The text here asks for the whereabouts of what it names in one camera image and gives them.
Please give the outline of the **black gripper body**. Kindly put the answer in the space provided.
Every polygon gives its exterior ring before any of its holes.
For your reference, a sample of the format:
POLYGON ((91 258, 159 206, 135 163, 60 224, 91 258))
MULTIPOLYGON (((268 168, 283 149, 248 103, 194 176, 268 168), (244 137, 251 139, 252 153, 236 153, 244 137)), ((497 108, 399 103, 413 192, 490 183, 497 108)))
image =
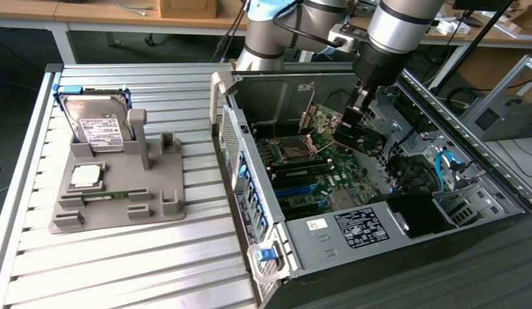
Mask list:
POLYGON ((406 62, 405 53, 391 53, 371 43, 362 43, 353 61, 353 71, 366 88, 390 86, 406 62))

